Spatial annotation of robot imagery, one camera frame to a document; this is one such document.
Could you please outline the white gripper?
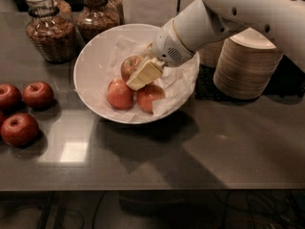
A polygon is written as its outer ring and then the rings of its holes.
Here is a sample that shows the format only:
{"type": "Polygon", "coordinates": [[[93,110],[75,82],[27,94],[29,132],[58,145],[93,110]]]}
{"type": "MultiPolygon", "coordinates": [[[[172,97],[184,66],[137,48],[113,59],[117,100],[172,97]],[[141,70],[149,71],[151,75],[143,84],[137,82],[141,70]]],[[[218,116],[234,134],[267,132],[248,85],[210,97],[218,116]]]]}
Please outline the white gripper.
{"type": "Polygon", "coordinates": [[[134,91],[161,77],[165,64],[179,67],[192,59],[194,53],[181,42],[172,19],[156,33],[153,42],[140,52],[140,56],[144,59],[127,81],[127,85],[134,91]]]}

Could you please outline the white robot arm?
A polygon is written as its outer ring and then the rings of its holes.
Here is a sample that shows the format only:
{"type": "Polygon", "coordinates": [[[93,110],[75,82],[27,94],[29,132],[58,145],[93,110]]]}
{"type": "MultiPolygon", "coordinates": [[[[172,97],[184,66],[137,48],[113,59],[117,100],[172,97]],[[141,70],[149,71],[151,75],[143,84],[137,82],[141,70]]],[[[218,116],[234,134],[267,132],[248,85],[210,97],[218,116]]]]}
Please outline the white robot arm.
{"type": "Polygon", "coordinates": [[[159,29],[150,56],[127,81],[137,91],[159,78],[166,67],[179,67],[205,45],[251,28],[305,70],[305,1],[194,0],[159,29]]]}

